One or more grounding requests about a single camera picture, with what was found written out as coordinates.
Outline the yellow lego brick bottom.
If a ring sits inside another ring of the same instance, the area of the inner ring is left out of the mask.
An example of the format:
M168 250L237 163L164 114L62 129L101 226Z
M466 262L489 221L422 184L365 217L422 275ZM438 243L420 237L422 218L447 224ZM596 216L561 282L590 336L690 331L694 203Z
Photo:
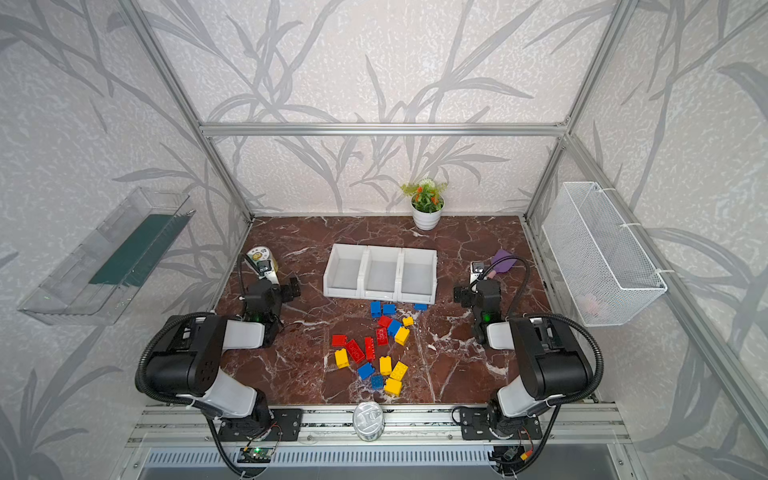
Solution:
M387 378L384 384L384 392L390 396L399 397L403 384L399 380Z

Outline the purple toy shovel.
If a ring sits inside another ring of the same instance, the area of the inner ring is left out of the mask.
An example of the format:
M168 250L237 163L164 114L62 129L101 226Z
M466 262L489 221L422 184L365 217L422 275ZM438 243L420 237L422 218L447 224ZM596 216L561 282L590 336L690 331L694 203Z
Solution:
M485 273L485 278L493 279L498 274L508 272L516 262L517 260L510 252L500 249L492 257L489 265L481 265L480 272Z

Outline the white three-compartment bin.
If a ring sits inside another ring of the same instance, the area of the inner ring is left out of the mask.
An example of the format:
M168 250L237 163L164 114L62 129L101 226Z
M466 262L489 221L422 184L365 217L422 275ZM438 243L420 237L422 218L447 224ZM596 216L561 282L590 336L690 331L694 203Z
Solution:
M437 252L428 249L335 244L323 275L327 297L432 305Z

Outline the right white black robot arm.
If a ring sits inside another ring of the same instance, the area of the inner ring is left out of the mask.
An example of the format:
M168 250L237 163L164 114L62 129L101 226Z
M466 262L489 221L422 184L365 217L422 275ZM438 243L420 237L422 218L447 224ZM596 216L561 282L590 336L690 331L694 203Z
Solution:
M599 386L604 356L578 322L554 313L503 314L500 284L495 280L456 286L453 297L472 312L473 334L480 345L516 355L518 377L488 403L491 428L499 431L513 421L581 401Z

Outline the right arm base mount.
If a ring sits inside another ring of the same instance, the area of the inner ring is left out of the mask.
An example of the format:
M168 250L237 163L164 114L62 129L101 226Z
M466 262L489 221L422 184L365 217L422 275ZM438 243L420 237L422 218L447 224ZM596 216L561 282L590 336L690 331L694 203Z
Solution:
M456 406L451 411L451 419L461 430L463 440L494 441L522 440L532 442L541 440L543 432L537 417L508 417L499 407Z

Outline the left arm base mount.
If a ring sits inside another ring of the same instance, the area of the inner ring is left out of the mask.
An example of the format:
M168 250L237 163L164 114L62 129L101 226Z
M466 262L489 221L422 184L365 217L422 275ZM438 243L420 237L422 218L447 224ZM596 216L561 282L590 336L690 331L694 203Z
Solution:
M294 442L298 440L302 416L300 408L277 408L239 419L224 418L218 438L222 442Z

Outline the long red lego brick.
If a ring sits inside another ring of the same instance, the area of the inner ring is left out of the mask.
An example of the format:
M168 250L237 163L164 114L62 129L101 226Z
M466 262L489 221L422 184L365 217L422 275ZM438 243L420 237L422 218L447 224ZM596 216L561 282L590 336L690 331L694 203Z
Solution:
M358 365L366 361L366 355L356 340L349 340L345 344L345 349L349 357Z

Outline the narrow red lego brick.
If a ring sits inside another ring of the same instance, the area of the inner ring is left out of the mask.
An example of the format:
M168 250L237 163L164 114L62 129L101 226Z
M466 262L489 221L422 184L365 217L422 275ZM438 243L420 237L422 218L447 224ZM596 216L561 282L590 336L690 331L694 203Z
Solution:
M365 345L365 358L368 362L374 362L376 359L375 342L372 337L366 337L364 339Z

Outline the silver round knob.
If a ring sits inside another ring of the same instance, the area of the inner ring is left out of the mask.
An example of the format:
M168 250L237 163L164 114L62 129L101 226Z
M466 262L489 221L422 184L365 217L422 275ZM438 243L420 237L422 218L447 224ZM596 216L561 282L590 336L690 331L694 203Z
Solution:
M359 403L352 418L352 425L357 436L366 442L377 440L384 431L384 411L373 401Z

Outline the blue lego brick near bin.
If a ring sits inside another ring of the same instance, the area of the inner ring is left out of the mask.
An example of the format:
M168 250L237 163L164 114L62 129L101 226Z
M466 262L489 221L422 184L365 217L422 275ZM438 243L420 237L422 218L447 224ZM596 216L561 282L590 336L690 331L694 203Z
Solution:
M371 316L374 319L380 318L382 316L382 305L380 301L373 301L370 304L370 312Z

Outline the clear plastic wall shelf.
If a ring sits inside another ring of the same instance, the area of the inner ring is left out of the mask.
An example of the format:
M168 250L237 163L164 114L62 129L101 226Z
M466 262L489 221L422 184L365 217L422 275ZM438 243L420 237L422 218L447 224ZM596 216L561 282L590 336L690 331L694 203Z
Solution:
M134 189L18 310L47 325L116 323L195 213L186 193Z

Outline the blue sloped lego brick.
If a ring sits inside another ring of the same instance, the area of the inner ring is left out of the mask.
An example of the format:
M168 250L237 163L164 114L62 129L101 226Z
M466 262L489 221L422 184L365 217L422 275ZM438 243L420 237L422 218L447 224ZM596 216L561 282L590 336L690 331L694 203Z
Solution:
M402 328L401 322L397 320L392 320L387 328L387 333L390 337L395 337L401 328Z

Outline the yellow long lego brick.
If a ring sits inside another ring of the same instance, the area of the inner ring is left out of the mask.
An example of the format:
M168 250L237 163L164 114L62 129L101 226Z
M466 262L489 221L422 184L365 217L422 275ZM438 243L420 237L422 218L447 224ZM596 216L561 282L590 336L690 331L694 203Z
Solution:
M401 361L398 361L394 369L390 373L390 378L396 381L402 381L408 371L408 366Z

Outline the green label tin can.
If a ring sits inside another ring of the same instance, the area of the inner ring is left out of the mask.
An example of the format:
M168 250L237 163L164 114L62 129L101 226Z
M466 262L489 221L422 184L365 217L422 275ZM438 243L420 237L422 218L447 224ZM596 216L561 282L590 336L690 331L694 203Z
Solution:
M259 279L267 279L278 284L278 263L271 250L266 246L257 246L245 254L246 262Z

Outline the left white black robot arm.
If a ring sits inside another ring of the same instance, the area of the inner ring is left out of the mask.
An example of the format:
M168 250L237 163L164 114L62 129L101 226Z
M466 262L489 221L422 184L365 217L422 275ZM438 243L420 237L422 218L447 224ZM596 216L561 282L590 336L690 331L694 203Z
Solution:
M282 305L300 296L297 277L284 285L261 279L246 289L241 317L214 312L169 317L140 356L137 390L156 401L195 407L210 418L267 421L265 395L226 374L221 357L230 350L272 346L282 326Z

